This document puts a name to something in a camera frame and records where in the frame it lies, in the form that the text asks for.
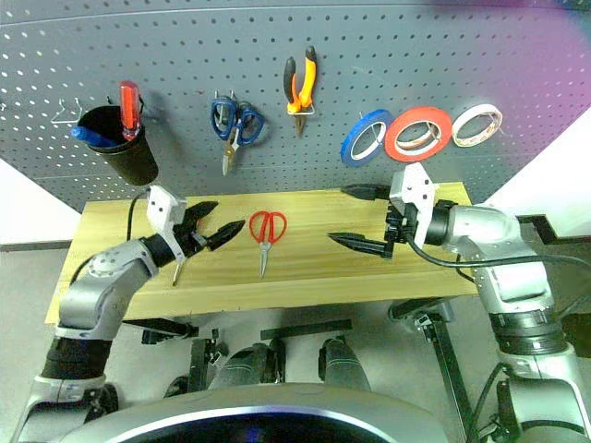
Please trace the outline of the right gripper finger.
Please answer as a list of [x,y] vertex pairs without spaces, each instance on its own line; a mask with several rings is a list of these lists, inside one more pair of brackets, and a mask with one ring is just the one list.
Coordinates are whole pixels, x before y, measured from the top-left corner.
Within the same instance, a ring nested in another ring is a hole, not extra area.
[[392,243],[370,240],[359,233],[328,233],[327,236],[356,252],[392,259]]
[[388,200],[390,195],[390,188],[388,186],[381,186],[375,184],[353,184],[343,186],[341,192],[357,199]]

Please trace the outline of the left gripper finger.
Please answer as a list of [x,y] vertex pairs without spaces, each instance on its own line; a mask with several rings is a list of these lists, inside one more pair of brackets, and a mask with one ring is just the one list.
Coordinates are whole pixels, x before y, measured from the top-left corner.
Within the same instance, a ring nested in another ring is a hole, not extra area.
[[202,201],[187,209],[187,224],[196,227],[200,220],[207,217],[216,207],[217,201]]
[[210,251],[214,251],[226,243],[230,242],[243,229],[246,221],[231,221],[221,227],[216,233],[207,237],[206,247]]

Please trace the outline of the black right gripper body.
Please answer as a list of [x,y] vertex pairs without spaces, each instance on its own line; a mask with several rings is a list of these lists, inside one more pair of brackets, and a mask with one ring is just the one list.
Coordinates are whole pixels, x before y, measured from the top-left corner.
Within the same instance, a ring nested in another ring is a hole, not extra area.
[[388,205],[384,232],[386,246],[382,254],[383,258],[392,258],[394,245],[404,244],[408,234],[415,235],[417,214],[417,208],[413,203],[404,203],[402,210],[398,210],[392,203]]

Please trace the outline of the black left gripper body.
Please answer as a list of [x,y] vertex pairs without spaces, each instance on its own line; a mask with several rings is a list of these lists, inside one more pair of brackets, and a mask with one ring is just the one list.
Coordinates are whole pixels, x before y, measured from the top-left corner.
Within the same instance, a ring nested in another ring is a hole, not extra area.
[[207,240],[198,233],[198,226],[189,227],[187,224],[187,210],[184,213],[183,220],[175,225],[173,230],[175,240],[186,258],[195,256],[205,248]]

